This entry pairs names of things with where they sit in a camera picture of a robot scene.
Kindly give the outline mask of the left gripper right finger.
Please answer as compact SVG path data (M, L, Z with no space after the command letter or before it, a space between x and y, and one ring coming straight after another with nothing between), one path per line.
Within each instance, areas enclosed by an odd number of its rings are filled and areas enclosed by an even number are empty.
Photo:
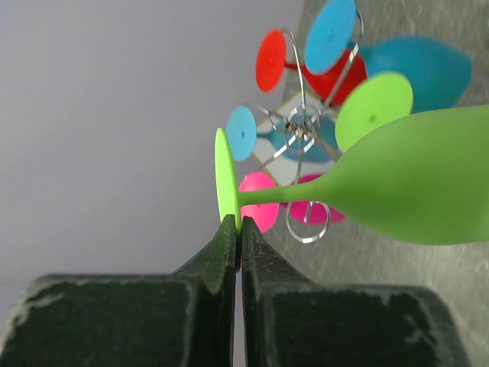
M424 287L317 284L241 227L249 366L467 366L449 309Z

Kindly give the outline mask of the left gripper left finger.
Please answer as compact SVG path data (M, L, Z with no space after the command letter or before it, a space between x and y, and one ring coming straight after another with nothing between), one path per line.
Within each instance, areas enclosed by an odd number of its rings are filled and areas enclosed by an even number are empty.
M230 366L238 235L213 239L169 274L47 274L1 337L3 366Z

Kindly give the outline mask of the blue wine glass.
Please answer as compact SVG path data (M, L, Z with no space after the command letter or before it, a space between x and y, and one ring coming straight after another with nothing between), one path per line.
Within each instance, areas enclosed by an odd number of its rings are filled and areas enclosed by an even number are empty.
M329 71L345 54L362 59L367 76L395 71L413 88L413 112L452 107L471 82L471 58L434 38L403 35L375 46L362 46L364 19L354 1L328 1L306 38L304 61L315 75Z
M265 134L257 132L257 123L252 109L259 110L267 116L267 121L272 128L270 132ZM275 151L273 159L285 154L289 159L295 161L303 159L313 162L330 160L330 157L321 148L319 139L325 141L321 137L322 117L325 116L335 123L334 115L331 113L321 114L319 110L313 107L310 109L313 112L309 114L308 108L302 111L296 107L288 116L284 116L253 103L236 107L229 115L225 128L232 157L236 161L248 159L254 151L258 138L265 138L276 147L280 145L280 134L282 134L284 145Z

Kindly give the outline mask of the chrome wine glass rack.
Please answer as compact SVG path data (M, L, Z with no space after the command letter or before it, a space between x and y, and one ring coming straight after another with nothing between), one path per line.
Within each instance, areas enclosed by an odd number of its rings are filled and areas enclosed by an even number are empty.
M245 193L274 188L277 182L267 166L278 162L296 163L296 173L287 174L286 187L310 181L304 163L327 163L339 156L332 128L336 109L366 78L359 43L350 41L354 31L364 30L364 19L353 1L329 1L318 13L309 31L303 54L296 37L286 28L275 28L261 42L255 65L258 88L270 92L284 70L299 78L299 103L289 112L266 109L255 103L237 107L225 128L235 161L248 159L257 140L270 142L270 157L247 175L239 189Z

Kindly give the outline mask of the green wine glass front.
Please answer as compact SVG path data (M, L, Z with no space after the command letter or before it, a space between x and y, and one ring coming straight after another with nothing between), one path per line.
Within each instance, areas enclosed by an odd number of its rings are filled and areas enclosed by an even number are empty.
M316 201L365 228L422 245L488 239L488 107L408 115L373 130L321 177L290 187L238 190L228 139L215 133L219 215L243 206Z

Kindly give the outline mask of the green wine glass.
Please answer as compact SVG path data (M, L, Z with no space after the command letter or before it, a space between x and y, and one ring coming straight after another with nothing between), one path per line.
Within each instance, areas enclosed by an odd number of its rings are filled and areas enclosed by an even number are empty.
M488 239L488 107L408 115L373 130L321 177L290 187L238 190L228 139L215 133L219 215L243 206L316 201L365 228L422 245Z
M379 73L358 84L339 110L335 139L345 152L373 130L409 115L413 88L402 73Z

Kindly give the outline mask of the red plastic wine glass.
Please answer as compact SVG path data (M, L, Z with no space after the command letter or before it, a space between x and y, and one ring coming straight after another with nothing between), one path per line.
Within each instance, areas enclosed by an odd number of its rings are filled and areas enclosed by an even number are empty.
M353 51L354 45L354 43L350 43L336 64L325 73L315 75L310 73L305 64L301 65L303 77L322 101L329 97L335 82L349 61L348 57ZM286 57L287 43L284 34L278 29L271 30L262 40L256 58L255 79L261 92L270 92L280 82L282 73L286 68L297 71L296 64L286 62ZM358 54L333 96L332 104L335 106L342 105L353 89L366 79L364 60Z

